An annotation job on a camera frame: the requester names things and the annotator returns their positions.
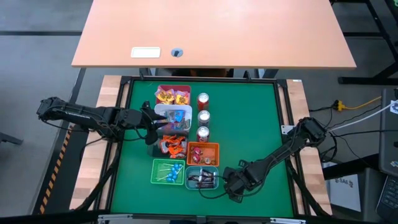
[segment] orange tray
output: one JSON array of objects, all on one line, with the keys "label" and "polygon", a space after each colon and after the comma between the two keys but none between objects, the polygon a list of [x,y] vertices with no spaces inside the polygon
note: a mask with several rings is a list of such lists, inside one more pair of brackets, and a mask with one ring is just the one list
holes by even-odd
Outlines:
[{"label": "orange tray", "polygon": [[[204,162],[196,163],[193,161],[193,148],[199,147],[202,151],[200,156],[202,159],[208,157],[215,160],[215,164],[205,164]],[[215,166],[220,165],[220,145],[212,142],[188,142],[187,164],[190,166]]]}]

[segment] yellow cable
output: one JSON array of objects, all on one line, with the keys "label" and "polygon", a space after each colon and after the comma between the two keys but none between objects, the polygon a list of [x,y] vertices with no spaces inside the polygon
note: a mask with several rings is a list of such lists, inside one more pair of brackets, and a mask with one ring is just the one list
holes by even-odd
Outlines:
[{"label": "yellow cable", "polygon": [[381,96],[379,96],[379,97],[377,97],[377,98],[375,98],[375,99],[373,99],[373,100],[371,100],[371,101],[369,101],[369,102],[367,102],[367,103],[364,103],[364,104],[362,104],[362,105],[359,105],[359,106],[356,106],[356,107],[353,107],[353,108],[350,108],[350,107],[347,107],[347,106],[345,106],[345,105],[342,105],[342,109],[356,110],[356,109],[362,108],[362,107],[364,107],[364,106],[366,106],[366,105],[369,105],[369,104],[375,102],[376,100],[380,100],[380,99],[381,99]]}]

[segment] white container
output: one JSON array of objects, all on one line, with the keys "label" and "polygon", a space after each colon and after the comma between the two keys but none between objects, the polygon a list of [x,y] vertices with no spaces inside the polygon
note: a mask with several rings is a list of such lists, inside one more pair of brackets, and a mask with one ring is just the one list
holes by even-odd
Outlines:
[{"label": "white container", "polygon": [[165,105],[165,104],[157,104],[155,105],[155,113],[164,116],[165,112],[168,110],[184,110],[185,111],[185,120],[190,120],[189,122],[189,128],[184,129],[184,130],[175,130],[175,129],[170,129],[168,126],[161,127],[157,130],[157,132],[161,135],[166,134],[166,135],[173,135],[173,134],[182,134],[182,135],[188,135],[189,129],[192,126],[192,107],[190,105]]}]

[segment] yellow black striped tape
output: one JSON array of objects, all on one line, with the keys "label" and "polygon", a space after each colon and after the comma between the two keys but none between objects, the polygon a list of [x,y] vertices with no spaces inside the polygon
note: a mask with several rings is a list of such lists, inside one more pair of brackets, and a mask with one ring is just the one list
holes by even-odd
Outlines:
[{"label": "yellow black striped tape", "polygon": [[63,155],[65,154],[65,151],[67,150],[70,134],[71,134],[71,131],[68,131],[67,135],[65,136],[65,140],[63,141],[60,155],[59,155],[59,157],[57,159],[57,163],[56,163],[56,165],[54,167],[54,170],[53,170],[53,172],[51,174],[51,179],[50,179],[50,182],[49,182],[49,186],[45,190],[45,194],[44,194],[44,197],[43,197],[43,202],[42,202],[42,204],[40,206],[40,214],[44,214],[45,206],[47,205],[47,202],[49,201],[49,198],[50,198],[50,195],[51,195],[51,190],[54,187],[55,179],[57,179],[57,174],[58,174],[58,171],[60,170],[60,167],[61,167]]}]

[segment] green tray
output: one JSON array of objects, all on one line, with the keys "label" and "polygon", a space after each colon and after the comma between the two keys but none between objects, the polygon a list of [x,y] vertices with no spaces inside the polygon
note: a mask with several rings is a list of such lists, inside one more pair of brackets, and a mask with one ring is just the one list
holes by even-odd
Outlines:
[{"label": "green tray", "polygon": [[[167,174],[171,173],[172,166],[166,165],[174,165],[174,164],[182,164],[181,170],[178,173],[177,179],[175,182],[168,182],[166,178],[164,178]],[[184,184],[184,175],[185,175],[185,161],[179,159],[154,159],[152,163],[152,173],[150,175],[150,182],[152,184],[169,184],[169,185],[183,185]]]}]

